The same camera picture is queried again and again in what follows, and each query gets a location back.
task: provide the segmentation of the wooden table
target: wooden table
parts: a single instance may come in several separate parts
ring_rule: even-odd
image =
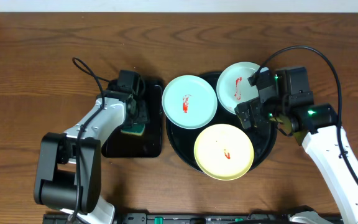
[[[343,124],[358,157],[358,14],[0,13],[0,223],[40,223],[47,207],[33,199],[39,146],[93,106],[94,80],[120,69],[162,77],[262,63],[306,44],[333,62],[343,91]],[[270,68],[305,65],[316,102],[337,105],[333,75],[315,54],[297,50]],[[163,134],[155,159],[102,159],[102,195],[120,211],[249,213],[309,205],[338,209],[321,174],[294,139],[278,135],[269,157],[246,176],[223,182],[186,165]]]

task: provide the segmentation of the green sponge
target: green sponge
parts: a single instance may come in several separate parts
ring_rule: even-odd
[[[134,124],[131,128],[122,128],[121,133],[141,136],[144,133],[145,124]]]

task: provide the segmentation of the black round tray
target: black round tray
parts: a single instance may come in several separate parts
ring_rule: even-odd
[[[200,75],[200,78],[206,80],[216,92],[216,83],[222,72],[209,72]],[[198,129],[184,129],[174,125],[167,118],[167,134],[168,139],[172,145],[172,148],[178,154],[178,156],[185,161],[192,168],[203,172],[198,167],[197,162],[194,158],[194,143],[198,135],[207,127],[214,124],[230,124],[233,125],[246,133],[254,146],[254,161],[250,170],[257,167],[269,153],[272,151],[274,142],[277,137],[277,130],[273,123],[267,123],[263,127],[257,129],[252,128],[250,130],[244,130],[241,123],[236,115],[228,112],[218,100],[218,109],[214,118],[206,125]]]

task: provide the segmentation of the green led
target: green led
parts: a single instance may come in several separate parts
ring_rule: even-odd
[[[308,110],[308,113],[309,113],[309,115],[312,115],[312,114],[315,114],[316,112],[312,111],[312,110]]]

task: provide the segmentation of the white wall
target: white wall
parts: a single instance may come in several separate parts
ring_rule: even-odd
[[[0,0],[0,12],[358,12],[358,0]]]

